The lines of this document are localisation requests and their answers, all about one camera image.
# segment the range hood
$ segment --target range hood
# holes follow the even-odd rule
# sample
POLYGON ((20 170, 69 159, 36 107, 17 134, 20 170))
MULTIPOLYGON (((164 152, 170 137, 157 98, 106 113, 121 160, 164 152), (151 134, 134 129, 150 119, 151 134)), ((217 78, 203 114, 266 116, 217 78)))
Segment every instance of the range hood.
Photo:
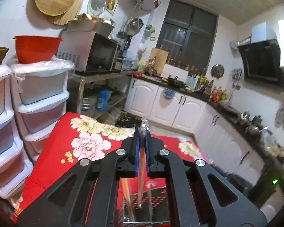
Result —
POLYGON ((252 34, 240 42, 231 42, 238 48, 244 66, 244 80, 284 90, 284 72, 280 68, 280 47, 275 32, 266 22, 252 28, 252 34))

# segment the black countertop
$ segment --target black countertop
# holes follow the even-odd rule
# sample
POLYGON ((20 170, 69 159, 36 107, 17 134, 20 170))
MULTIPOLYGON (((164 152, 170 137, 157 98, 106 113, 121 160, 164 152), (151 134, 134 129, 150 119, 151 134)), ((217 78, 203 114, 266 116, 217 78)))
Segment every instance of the black countertop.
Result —
MULTIPOLYGON (((213 102, 213 101, 209 101, 208 97, 198 93, 198 92, 191 92, 191 91, 187 91, 185 88, 174 88, 172 86, 169 86, 168 83, 166 82, 158 82, 158 81, 154 81, 152 79, 149 78, 145 78, 145 77, 139 77, 137 79, 141 79, 145 82, 150 82, 162 87, 168 87, 170 89, 175 90, 176 92, 179 92, 181 94, 187 95, 187 96, 191 96, 194 98, 197 98, 199 100, 202 100, 204 102, 206 102, 208 105, 210 105, 215 111, 217 111, 223 118, 225 118, 233 127, 234 129, 248 142, 248 144, 252 147, 252 149, 254 151, 256 151, 258 153, 258 155, 263 159, 265 165, 267 167, 273 167, 276 166, 278 169, 282 170, 281 168, 281 162, 279 160, 277 160, 276 158, 267 155, 261 145, 260 145, 260 136, 251 136, 248 133, 246 133, 246 130, 244 127, 242 127, 240 124, 238 124, 236 122, 236 119, 234 116, 230 115, 227 111, 225 111, 224 109, 222 109, 221 107, 219 107, 217 105, 217 103, 213 102)), ((279 185, 284 193, 284 173, 282 175, 282 179, 279 182, 279 185)))

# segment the floral tablecloth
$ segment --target floral tablecloth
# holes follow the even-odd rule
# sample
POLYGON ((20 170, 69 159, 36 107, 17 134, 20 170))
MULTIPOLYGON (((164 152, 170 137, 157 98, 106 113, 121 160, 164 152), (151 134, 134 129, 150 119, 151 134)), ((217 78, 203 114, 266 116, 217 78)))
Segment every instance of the floral tablecloth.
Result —
MULTIPOLYGON (((102 159, 109 152, 120 148, 123 139, 133 135, 134 128, 117 128, 74 113, 63 115, 47 138, 32 174, 25 180, 22 197, 14 211, 14 221, 16 222, 18 215, 78 160, 102 159)), ((189 139, 152 136, 161 139, 165 148, 177 153, 184 160, 194 161, 198 158, 206 160, 198 147, 189 139)), ((149 180, 145 172, 144 190, 149 180)), ((165 186, 164 179, 151 181, 156 187, 165 186)), ((129 184, 131 193, 137 193, 137 179, 130 179, 129 184)), ((119 187, 118 202, 122 196, 122 187, 119 187)))

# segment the red plastic bowl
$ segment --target red plastic bowl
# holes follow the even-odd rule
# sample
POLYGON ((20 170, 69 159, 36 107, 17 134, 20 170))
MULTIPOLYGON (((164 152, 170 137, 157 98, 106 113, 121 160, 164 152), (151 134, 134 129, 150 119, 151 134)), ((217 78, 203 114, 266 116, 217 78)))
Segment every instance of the red plastic bowl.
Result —
POLYGON ((51 60, 62 41, 60 37, 15 36, 19 63, 51 60))

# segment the metal bolt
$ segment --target metal bolt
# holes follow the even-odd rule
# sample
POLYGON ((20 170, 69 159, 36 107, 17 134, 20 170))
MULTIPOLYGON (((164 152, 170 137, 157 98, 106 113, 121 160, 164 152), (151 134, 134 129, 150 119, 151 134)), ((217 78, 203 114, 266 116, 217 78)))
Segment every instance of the metal bolt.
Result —
POLYGON ((166 150, 166 149, 161 149, 161 150, 159 151, 159 153, 160 153, 160 155, 164 155, 164 156, 166 156, 166 155, 168 155, 168 154, 169 154, 169 151, 168 151, 168 150, 166 150))
POLYGON ((202 159, 198 159, 198 160, 196 161, 196 165, 197 165, 197 166, 200 166, 200 167, 205 166, 205 161, 202 160, 202 159))
POLYGON ((122 148, 119 148, 117 151, 116 151, 117 155, 124 155, 126 153, 125 149, 122 149, 122 148))
POLYGON ((87 166, 89 164, 89 160, 88 159, 82 159, 80 160, 80 165, 81 166, 87 166))

